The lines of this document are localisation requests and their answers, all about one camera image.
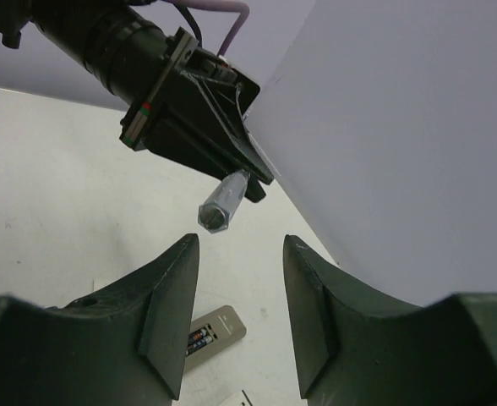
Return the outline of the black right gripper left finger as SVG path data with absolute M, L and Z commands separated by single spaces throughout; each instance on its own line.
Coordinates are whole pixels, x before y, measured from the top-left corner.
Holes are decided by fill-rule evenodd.
M 0 295 L 0 405 L 170 405 L 199 275 L 189 233 L 63 308 Z

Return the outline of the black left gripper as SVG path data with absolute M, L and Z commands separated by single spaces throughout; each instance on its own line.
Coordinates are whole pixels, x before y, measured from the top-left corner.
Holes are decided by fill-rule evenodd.
M 259 85 L 238 67 L 204 50 L 180 28 L 167 38 L 155 78 L 123 118 L 120 140 L 137 150 L 167 125 L 209 157 L 218 179 L 248 172 L 245 198 L 258 203 L 266 197 L 263 186 L 274 181 L 244 122 L 259 93 Z

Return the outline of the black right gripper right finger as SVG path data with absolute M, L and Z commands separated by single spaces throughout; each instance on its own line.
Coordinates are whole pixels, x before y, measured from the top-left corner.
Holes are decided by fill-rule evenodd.
M 283 276 L 309 405 L 497 405 L 497 294 L 420 307 L 324 260 L 295 235 Z

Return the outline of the black AAA battery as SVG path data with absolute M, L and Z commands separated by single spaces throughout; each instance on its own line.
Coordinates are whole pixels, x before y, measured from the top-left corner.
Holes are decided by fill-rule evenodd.
M 208 337 L 210 335 L 210 332 L 207 328 L 200 328 L 199 330 L 195 332 L 191 332 L 188 336 L 188 345 L 192 345 L 193 343 Z
M 187 347 L 186 356 L 190 356 L 195 352 L 199 351 L 201 348 L 213 343 L 215 339 L 212 336 L 206 336 L 201 338 L 200 340 L 194 341 L 190 343 Z

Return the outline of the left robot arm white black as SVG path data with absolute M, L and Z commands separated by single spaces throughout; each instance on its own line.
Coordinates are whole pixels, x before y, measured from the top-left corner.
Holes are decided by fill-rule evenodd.
M 185 29 L 169 36 L 133 1 L 0 1 L 3 45 L 28 23 L 128 104 L 121 141 L 217 179 L 248 173 L 259 202 L 273 174 L 249 139 L 259 85 Z

